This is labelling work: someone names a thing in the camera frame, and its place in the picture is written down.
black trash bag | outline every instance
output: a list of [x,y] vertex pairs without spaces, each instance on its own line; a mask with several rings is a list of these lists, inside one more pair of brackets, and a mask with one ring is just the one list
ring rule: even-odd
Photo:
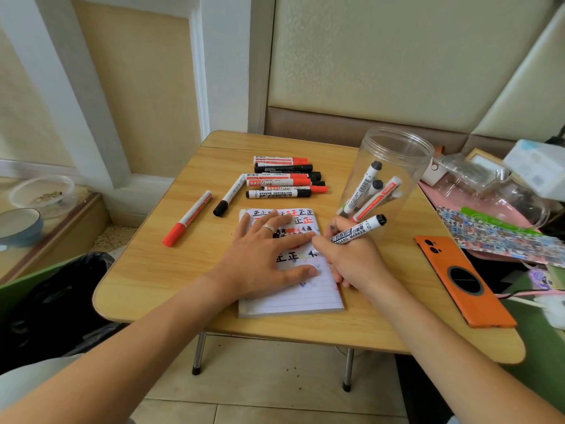
[[92,295],[112,263],[107,253],[89,253],[35,286],[1,328],[0,373],[64,356],[109,324],[95,311]]

clear plastic jar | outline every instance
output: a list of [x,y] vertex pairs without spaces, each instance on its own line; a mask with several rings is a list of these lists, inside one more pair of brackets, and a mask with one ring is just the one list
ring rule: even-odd
[[[392,221],[428,167],[433,152],[429,142],[410,132],[368,130],[337,213],[357,223],[377,214],[385,214],[387,221]],[[386,230],[377,229],[379,233]]]

right hand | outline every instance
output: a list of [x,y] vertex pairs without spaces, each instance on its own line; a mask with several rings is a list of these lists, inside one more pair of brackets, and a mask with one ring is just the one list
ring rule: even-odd
[[323,236],[312,238],[312,244],[324,255],[332,269],[333,279],[344,287],[352,285],[363,293],[375,284],[396,282],[370,235],[360,236],[346,244],[338,245],[330,238],[357,223],[343,217],[335,217]]

orange phone case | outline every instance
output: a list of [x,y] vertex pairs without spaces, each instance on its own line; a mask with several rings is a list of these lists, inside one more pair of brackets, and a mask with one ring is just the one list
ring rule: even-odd
[[414,239],[470,327],[516,327],[516,320],[452,238],[418,235]]

silver ring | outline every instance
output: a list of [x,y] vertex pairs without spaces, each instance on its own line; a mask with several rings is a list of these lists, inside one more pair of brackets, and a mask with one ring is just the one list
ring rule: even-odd
[[262,228],[269,228],[271,229],[271,232],[274,234],[276,232],[276,229],[274,227],[272,227],[271,225],[265,223],[263,226],[261,226]]

